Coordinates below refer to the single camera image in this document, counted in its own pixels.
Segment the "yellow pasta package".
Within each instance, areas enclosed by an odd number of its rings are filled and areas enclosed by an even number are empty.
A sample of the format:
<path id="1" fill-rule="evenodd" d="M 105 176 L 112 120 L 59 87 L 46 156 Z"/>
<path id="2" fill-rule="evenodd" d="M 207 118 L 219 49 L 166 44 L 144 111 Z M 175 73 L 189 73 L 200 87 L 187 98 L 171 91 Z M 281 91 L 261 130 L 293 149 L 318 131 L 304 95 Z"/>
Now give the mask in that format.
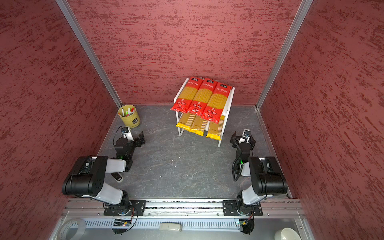
<path id="1" fill-rule="evenodd" d="M 203 136 L 208 122 L 208 120 L 205 120 L 200 116 L 196 116 L 191 128 L 189 129 L 189 132 L 195 133 L 199 136 Z"/>
<path id="2" fill-rule="evenodd" d="M 225 121 L 225 116 L 220 117 L 218 124 L 214 123 L 213 121 L 210 121 L 208 133 L 206 137 L 217 140 L 217 141 L 221 141 L 224 121 Z"/>
<path id="3" fill-rule="evenodd" d="M 177 123 L 176 127 L 181 128 L 181 129 L 186 130 L 186 131 L 190 131 L 195 117 L 196 116 L 194 114 L 191 114 L 191 113 L 183 114 L 181 116 L 179 122 Z"/>

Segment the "red pasta package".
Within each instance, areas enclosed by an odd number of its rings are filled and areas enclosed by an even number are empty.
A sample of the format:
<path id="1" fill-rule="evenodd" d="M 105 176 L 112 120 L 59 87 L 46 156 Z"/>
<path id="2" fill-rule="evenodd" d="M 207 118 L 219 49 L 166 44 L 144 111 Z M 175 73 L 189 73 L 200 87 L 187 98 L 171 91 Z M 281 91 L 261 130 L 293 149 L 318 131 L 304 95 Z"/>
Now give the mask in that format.
<path id="1" fill-rule="evenodd" d="M 177 97 L 171 110 L 186 113 L 203 81 L 204 78 L 191 77 Z"/>
<path id="2" fill-rule="evenodd" d="M 218 83 L 203 112 L 202 118 L 215 124 L 219 123 L 224 107 L 227 103 L 230 91 L 233 87 Z"/>
<path id="3" fill-rule="evenodd" d="M 202 85 L 192 100 L 187 113 L 202 116 L 217 84 L 218 82 L 215 80 L 209 78 L 204 79 Z"/>

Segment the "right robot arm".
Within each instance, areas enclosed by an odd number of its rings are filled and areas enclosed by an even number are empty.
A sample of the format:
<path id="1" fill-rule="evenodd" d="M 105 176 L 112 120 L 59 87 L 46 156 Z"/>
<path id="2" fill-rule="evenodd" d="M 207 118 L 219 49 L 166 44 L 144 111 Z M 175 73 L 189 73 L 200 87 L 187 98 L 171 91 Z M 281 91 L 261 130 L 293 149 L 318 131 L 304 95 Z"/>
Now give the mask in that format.
<path id="1" fill-rule="evenodd" d="M 253 155 L 256 140 L 249 129 L 244 129 L 240 136 L 234 133 L 230 143 L 236 149 L 232 163 L 233 180 L 251 178 L 251 185 L 237 196 L 237 212 L 241 216 L 253 216 L 262 200 L 286 194 L 288 184 L 275 157 L 260 158 Z"/>

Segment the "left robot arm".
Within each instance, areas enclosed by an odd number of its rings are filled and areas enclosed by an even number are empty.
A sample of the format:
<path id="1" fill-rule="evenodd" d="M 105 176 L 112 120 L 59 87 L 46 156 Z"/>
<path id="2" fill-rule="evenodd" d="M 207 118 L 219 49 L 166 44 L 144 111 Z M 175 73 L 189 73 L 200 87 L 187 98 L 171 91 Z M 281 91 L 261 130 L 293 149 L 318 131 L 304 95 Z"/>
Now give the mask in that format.
<path id="1" fill-rule="evenodd" d="M 130 140 L 121 137 L 115 144 L 117 156 L 79 157 L 62 185 L 62 193 L 77 198 L 91 198 L 104 204 L 105 216 L 133 216 L 138 211 L 129 199 L 127 191 L 112 187 L 105 182 L 105 175 L 111 174 L 121 181 L 120 173 L 129 172 L 136 148 L 146 143 L 144 132 Z"/>

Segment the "yellow pen holder cup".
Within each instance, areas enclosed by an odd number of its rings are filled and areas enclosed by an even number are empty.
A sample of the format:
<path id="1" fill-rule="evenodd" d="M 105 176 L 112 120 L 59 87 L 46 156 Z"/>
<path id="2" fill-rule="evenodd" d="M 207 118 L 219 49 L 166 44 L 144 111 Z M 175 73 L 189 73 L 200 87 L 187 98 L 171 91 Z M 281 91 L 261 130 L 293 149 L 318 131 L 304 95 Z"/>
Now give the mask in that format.
<path id="1" fill-rule="evenodd" d="M 140 125 L 140 117 L 137 108 L 133 105 L 124 105 L 119 108 L 118 116 L 126 127 L 136 128 Z"/>

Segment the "white two-tier shelf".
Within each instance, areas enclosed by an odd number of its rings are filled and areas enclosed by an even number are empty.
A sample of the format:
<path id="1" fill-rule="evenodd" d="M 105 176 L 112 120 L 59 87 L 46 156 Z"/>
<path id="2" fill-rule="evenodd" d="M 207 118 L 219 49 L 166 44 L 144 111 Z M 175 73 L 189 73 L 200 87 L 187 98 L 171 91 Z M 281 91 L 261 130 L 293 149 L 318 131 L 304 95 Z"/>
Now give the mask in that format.
<path id="1" fill-rule="evenodd" d="M 183 82 L 182 86 L 180 87 L 179 91 L 177 92 L 176 96 L 174 97 L 174 103 L 176 103 L 177 98 L 180 96 L 181 92 L 183 91 L 183 89 L 185 88 L 185 86 L 186 86 L 186 84 L 188 83 L 189 80 L 190 80 L 189 78 L 186 78 L 185 81 Z M 226 127 L 226 124 L 227 124 L 227 121 L 228 121 L 228 117 L 229 117 L 229 113 L 230 113 L 231 106 L 232 106 L 232 101 L 233 101 L 234 93 L 235 93 L 235 88 L 232 87 L 232 89 L 230 91 L 230 94 L 229 94 L 229 98 L 227 99 L 226 105 L 225 105 L 224 110 L 223 110 L 224 113 L 223 113 L 222 116 L 224 116 L 224 125 L 223 125 L 223 129 L 221 131 L 221 135 L 220 135 L 221 137 L 223 137 L 223 135 L 224 135 L 225 127 Z M 183 113 L 176 111 L 177 122 L 179 122 L 179 120 L 182 117 L 182 115 L 183 115 Z M 180 127 L 177 127 L 177 128 L 178 128 L 178 135 L 179 135 L 179 137 L 181 137 L 185 130 L 182 130 L 182 128 L 180 128 Z M 207 126 L 205 128 L 205 132 L 207 132 L 208 129 L 209 129 L 209 124 L 207 124 Z M 222 143 L 222 141 L 218 140 L 218 148 L 221 146 L 221 143 Z"/>

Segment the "small white remote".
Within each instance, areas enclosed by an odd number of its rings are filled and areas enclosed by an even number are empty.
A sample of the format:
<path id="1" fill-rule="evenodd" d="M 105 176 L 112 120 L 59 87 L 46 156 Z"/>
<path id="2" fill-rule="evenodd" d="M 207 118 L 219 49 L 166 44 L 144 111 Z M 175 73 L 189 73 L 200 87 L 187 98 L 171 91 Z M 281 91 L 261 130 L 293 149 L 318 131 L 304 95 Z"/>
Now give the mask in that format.
<path id="1" fill-rule="evenodd" d="M 160 223 L 159 229 L 161 231 L 181 232 L 183 226 L 175 223 Z"/>

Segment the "white bowl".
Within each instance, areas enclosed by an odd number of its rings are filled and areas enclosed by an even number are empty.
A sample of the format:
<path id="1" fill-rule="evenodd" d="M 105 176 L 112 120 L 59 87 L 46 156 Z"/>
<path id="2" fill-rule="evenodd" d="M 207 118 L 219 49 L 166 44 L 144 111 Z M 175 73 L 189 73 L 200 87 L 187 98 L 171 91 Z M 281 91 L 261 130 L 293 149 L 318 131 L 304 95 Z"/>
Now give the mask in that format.
<path id="1" fill-rule="evenodd" d="M 301 240 L 301 237 L 294 229 L 284 228 L 276 231 L 274 240 Z"/>

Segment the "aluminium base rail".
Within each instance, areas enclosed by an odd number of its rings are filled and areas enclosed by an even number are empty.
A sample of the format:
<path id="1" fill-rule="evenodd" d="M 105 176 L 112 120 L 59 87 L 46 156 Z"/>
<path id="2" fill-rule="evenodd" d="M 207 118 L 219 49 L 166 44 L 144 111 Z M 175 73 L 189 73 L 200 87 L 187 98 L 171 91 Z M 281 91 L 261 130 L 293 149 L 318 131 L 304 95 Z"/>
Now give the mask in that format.
<path id="1" fill-rule="evenodd" d="M 238 208 L 235 200 L 222 199 L 145 199 L 131 200 L 131 209 L 141 218 L 305 218 L 301 201 L 297 199 L 269 199 L 253 207 Z M 89 199 L 69 199 L 60 217 L 109 218 L 119 217 L 109 206 Z"/>

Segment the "right aluminium corner post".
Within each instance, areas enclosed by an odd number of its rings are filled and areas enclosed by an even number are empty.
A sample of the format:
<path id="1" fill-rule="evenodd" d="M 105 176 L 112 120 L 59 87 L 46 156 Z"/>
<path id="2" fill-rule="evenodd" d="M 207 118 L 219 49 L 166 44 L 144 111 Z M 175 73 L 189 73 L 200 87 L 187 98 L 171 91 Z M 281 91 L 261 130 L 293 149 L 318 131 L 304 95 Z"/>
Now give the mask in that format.
<path id="1" fill-rule="evenodd" d="M 281 66 L 283 65 L 284 63 L 284 60 L 297 36 L 297 33 L 299 32 L 299 29 L 301 27 L 301 25 L 303 24 L 303 21 L 311 7 L 313 3 L 313 0 L 302 0 L 301 1 L 301 4 L 298 8 L 298 11 L 293 19 L 293 22 L 290 26 L 290 29 L 287 33 L 287 36 L 284 40 L 284 43 L 281 47 L 281 50 L 278 54 L 278 57 L 273 65 L 273 68 L 270 72 L 270 75 L 267 79 L 267 82 L 266 82 L 266 85 L 258 99 L 258 102 L 256 104 L 256 110 L 258 112 L 261 111 L 261 108 L 262 108 L 262 105 L 264 103 L 264 101 L 266 100 L 267 98 L 267 95 L 268 95 L 268 92 L 270 91 L 274 81 L 275 81 L 275 78 L 277 77 L 279 71 L 280 71 L 280 68 Z"/>

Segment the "aluminium corner post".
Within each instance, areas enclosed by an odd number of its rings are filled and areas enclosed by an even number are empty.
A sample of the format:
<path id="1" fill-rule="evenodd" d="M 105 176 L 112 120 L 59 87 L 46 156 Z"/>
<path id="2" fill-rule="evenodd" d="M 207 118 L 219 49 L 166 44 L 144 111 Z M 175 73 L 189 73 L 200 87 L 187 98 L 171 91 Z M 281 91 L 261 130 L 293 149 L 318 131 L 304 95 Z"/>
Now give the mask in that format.
<path id="1" fill-rule="evenodd" d="M 293 22 L 290 26 L 290 29 L 287 33 L 287 36 L 284 40 L 284 43 L 281 47 L 281 50 L 278 54 L 278 57 L 273 65 L 273 68 L 270 72 L 270 75 L 267 79 L 267 82 L 266 82 L 266 85 L 258 99 L 258 102 L 256 104 L 256 110 L 258 112 L 261 111 L 261 108 L 262 108 L 262 105 L 264 103 L 264 101 L 266 100 L 267 98 L 267 95 L 268 95 L 268 92 L 270 91 L 274 81 L 275 81 L 275 78 L 277 77 L 279 71 L 280 71 L 280 68 L 281 66 L 283 65 L 284 63 L 284 60 L 297 36 L 297 33 L 299 32 L 299 29 L 301 27 L 301 25 L 303 24 L 303 21 L 311 7 L 313 3 L 313 0 L 302 0 L 301 1 L 301 4 L 298 8 L 298 11 L 293 19 Z"/>
<path id="2" fill-rule="evenodd" d="M 78 20 L 75 17 L 75 14 L 73 13 L 68 1 L 65 0 L 56 0 L 56 3 L 58 4 L 61 12 L 63 13 L 65 19 L 69 23 L 71 29 L 73 30 L 75 36 L 79 40 L 81 46 L 83 47 L 84 51 L 86 52 L 88 58 L 90 59 L 92 65 L 94 66 L 95 70 L 97 71 L 99 77 L 101 78 L 102 82 L 104 83 L 107 91 L 109 92 L 110 96 L 114 100 L 115 104 L 119 107 L 123 105 L 120 97 L 118 96 L 115 88 L 113 87 L 112 82 L 110 81 L 110 78 L 108 77 L 106 71 L 104 70 L 100 60 L 98 59 L 95 51 L 93 50 L 89 40 L 87 39 L 84 31 L 82 30 Z"/>

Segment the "left aluminium corner post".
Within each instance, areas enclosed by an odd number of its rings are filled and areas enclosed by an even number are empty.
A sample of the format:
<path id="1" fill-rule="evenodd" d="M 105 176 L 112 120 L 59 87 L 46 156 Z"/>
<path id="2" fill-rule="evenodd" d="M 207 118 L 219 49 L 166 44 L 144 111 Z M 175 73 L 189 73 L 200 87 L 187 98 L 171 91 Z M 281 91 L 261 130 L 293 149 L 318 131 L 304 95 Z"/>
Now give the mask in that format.
<path id="1" fill-rule="evenodd" d="M 73 13 L 68 1 L 65 0 L 56 0 L 56 3 L 58 4 L 61 12 L 63 13 L 65 19 L 69 23 L 71 29 L 73 30 L 75 36 L 79 40 L 81 46 L 83 47 L 84 51 L 86 52 L 88 58 L 90 59 L 92 65 L 94 66 L 95 70 L 97 71 L 99 77 L 101 78 L 102 82 L 104 83 L 107 91 L 109 92 L 110 96 L 114 100 L 115 104 L 119 107 L 123 105 L 120 97 L 118 96 L 115 88 L 113 87 L 112 82 L 110 81 L 110 78 L 108 77 L 106 71 L 104 70 L 100 60 L 98 59 L 95 51 L 93 50 L 89 40 L 87 39 L 84 31 L 82 30 L 78 20 L 75 17 L 75 14 Z"/>

